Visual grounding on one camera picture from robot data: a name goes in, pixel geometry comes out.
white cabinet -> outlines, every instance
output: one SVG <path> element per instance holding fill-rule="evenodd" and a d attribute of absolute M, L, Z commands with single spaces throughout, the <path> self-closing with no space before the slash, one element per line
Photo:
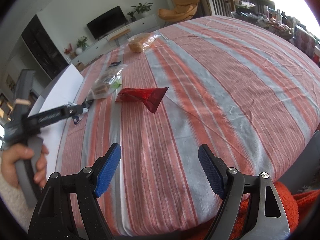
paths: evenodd
<path fill-rule="evenodd" d="M 82 52 L 79 56 L 75 57 L 71 63 L 74 65 L 82 62 L 84 65 L 88 64 L 90 61 L 100 56 L 101 54 L 107 53 L 111 51 L 112 47 L 106 38 L 101 39 L 100 41 L 92 44 L 88 47 L 84 52 Z"/>
<path fill-rule="evenodd" d="M 79 63 L 83 63 L 84 65 L 88 64 L 95 58 L 99 57 L 101 54 L 106 54 L 113 49 L 117 48 L 116 43 L 114 41 L 108 41 L 111 37 L 114 37 L 120 32 L 123 32 L 125 29 L 130 29 L 130 36 L 143 33 L 143 32 L 153 32 L 155 30 L 160 29 L 158 21 L 156 19 L 156 15 L 152 14 L 145 18 L 139 19 L 133 23 L 130 23 L 122 28 L 115 30 L 113 33 L 108 34 L 108 36 L 104 37 L 100 41 L 92 44 L 88 47 L 84 52 L 82 52 L 79 56 L 75 57 L 71 63 L 77 65 Z M 119 37 L 119 43 L 122 44 L 125 42 L 125 37 Z"/>
<path fill-rule="evenodd" d="M 159 29 L 160 26 L 156 20 L 156 15 L 154 14 L 130 24 L 130 29 L 133 35 L 155 28 Z"/>

white wall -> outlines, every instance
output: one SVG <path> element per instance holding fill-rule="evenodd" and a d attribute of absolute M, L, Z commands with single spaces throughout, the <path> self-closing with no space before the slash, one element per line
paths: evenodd
<path fill-rule="evenodd" d="M 38 62 L 34 59 L 32 54 L 29 52 L 27 46 L 22 42 L 20 47 L 15 48 L 15 54 L 10 58 L 6 71 L 1 76 L 0 82 L 2 83 L 2 90 L 4 95 L 9 101 L 13 101 L 13 93 L 5 85 L 7 75 L 9 74 L 15 83 L 17 82 L 20 72 L 22 69 L 32 69 L 35 70 L 35 76 L 33 79 L 32 89 L 37 94 L 40 95 L 44 88 L 50 83 L 51 79 L 42 70 Z"/>
<path fill-rule="evenodd" d="M 150 14 L 168 8 L 167 0 L 53 0 L 37 15 L 58 50 L 63 52 L 69 43 L 75 47 L 81 36 L 89 37 L 89 45 L 95 42 L 86 24 L 99 15 L 119 5 L 126 16 L 133 10 L 131 6 L 139 2 L 154 3 Z"/>
<path fill-rule="evenodd" d="M 51 0 L 16 0 L 0 24 L 0 77 L 6 70 L 9 56 L 24 28 Z"/>

red and gray striped tablecloth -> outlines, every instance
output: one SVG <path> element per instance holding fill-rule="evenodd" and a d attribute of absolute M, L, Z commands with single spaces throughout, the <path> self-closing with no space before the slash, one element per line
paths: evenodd
<path fill-rule="evenodd" d="M 276 180 L 320 121 L 320 69 L 285 40 L 240 20 L 210 16 L 163 28 L 142 54 L 122 46 L 83 71 L 82 103 L 111 62 L 128 64 L 123 87 L 169 87 L 156 114 L 139 102 L 99 99 L 68 120 L 56 170 L 77 173 L 116 142 L 122 158 L 99 199 L 111 230 L 153 235 L 214 217 L 220 200 L 198 161 L 206 143 L 244 174 Z M 81 224 L 74 205 L 75 219 Z"/>

orange armchair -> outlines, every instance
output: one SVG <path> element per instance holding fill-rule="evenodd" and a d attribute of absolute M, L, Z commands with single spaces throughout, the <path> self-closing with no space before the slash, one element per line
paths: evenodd
<path fill-rule="evenodd" d="M 197 12 L 200 0 L 173 0 L 175 8 L 173 10 L 159 9 L 159 18 L 167 23 L 176 23 L 190 20 Z"/>

bread in plastic bag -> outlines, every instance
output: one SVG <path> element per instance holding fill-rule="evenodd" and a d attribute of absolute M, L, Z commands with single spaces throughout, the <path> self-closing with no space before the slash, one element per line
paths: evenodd
<path fill-rule="evenodd" d="M 154 34 L 154 33 L 140 33 L 128 39 L 128 42 L 129 42 L 128 46 L 132 52 L 142 53 L 159 36 L 161 35 Z"/>
<path fill-rule="evenodd" d="M 92 85 L 87 100 L 107 98 L 122 83 L 122 71 L 128 64 L 109 66 Z"/>

